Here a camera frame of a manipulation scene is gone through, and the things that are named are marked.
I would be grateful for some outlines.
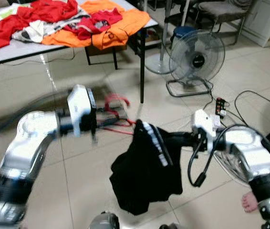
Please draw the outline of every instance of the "chair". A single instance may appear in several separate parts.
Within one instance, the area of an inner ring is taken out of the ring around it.
[[[219,32],[222,23],[241,19],[238,31],[236,33],[235,42],[233,43],[236,44],[241,34],[244,20],[247,12],[249,11],[251,3],[252,0],[224,0],[202,2],[196,6],[196,21],[198,19],[201,19],[202,17],[209,18],[214,22],[211,30],[213,31],[215,25],[219,23],[219,28],[217,31]]]

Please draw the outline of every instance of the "pile of clothes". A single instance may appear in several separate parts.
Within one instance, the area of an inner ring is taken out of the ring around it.
[[[110,0],[37,0],[28,5],[13,4],[0,11],[0,48],[11,38],[22,42],[83,47],[100,50],[125,45],[150,20],[146,12],[125,11]]]

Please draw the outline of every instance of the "fan base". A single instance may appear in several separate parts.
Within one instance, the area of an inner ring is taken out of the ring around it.
[[[187,96],[193,96],[193,95],[199,95],[199,94],[210,94],[211,93],[211,87],[208,85],[207,81],[203,81],[203,84],[206,87],[206,91],[201,91],[201,92],[187,92],[183,94],[176,94],[171,90],[171,87],[169,84],[171,83],[179,83],[179,80],[169,80],[166,83],[167,90],[169,94],[175,98],[181,98],[181,97],[187,97]]]
[[[164,58],[162,61],[160,60],[160,54],[157,53],[145,59],[145,67],[149,71],[156,74],[168,74],[172,72],[169,68],[169,60],[170,56],[168,55],[168,53],[164,54]]]

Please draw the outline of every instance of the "tiled floor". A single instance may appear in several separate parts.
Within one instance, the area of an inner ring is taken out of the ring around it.
[[[210,101],[208,95],[173,98],[166,91],[165,80],[145,71],[145,103],[139,103],[139,58],[127,49],[117,55],[119,70],[114,70],[112,56],[92,57],[87,65],[82,49],[75,49],[72,61],[53,61],[46,64],[24,63],[17,66],[0,65],[0,122],[34,98],[76,83],[91,85],[102,94],[113,91],[131,101],[128,115],[161,126],[168,131],[188,122],[190,115]],[[148,50],[146,55],[158,52]],[[43,55],[47,60],[71,58],[72,50],[65,49]],[[30,60],[41,61],[40,56]],[[24,60],[8,64],[21,63]],[[270,98],[270,48],[261,48],[242,37],[236,46],[227,50],[227,58],[219,74],[212,80],[214,96],[233,104],[243,90],[251,89]],[[53,97],[42,110],[60,106],[61,99]],[[215,104],[207,107],[214,112]],[[270,103],[252,94],[238,100],[240,112],[253,127],[270,132]],[[225,124],[238,121],[226,117]],[[180,130],[190,131],[186,125]],[[15,135],[15,126],[0,133],[0,160]],[[131,137],[107,131],[97,133],[99,142],[92,144],[89,135],[62,138],[53,142],[47,159],[29,199],[24,225],[29,229],[85,229],[94,216],[103,210],[116,213],[123,229],[157,229],[161,224],[180,223],[187,229],[254,229],[260,228],[258,212],[243,212],[240,198],[248,192],[213,161],[201,188],[192,188],[187,180],[190,148],[182,150],[182,195],[172,195],[168,202],[150,204],[149,211],[133,216],[121,210],[109,182],[110,165],[129,146]],[[202,155],[193,168],[197,175],[205,161]]]

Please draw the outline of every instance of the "white table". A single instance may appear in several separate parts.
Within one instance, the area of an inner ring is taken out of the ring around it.
[[[125,0],[111,0],[118,5],[122,6],[125,10],[134,9],[135,7],[128,3]],[[85,2],[85,0],[77,0],[79,4]],[[150,21],[141,29],[141,43],[139,50],[135,50],[135,53],[138,54],[141,58],[140,62],[140,101],[144,101],[144,78],[145,78],[145,34],[146,29],[152,26],[157,25],[158,23],[150,19]],[[39,55],[46,52],[52,52],[59,49],[68,48],[62,45],[44,45],[37,43],[23,43],[17,40],[11,40],[10,45],[0,48],[0,64],[5,62],[10,62],[14,60],[19,60],[22,58]]]

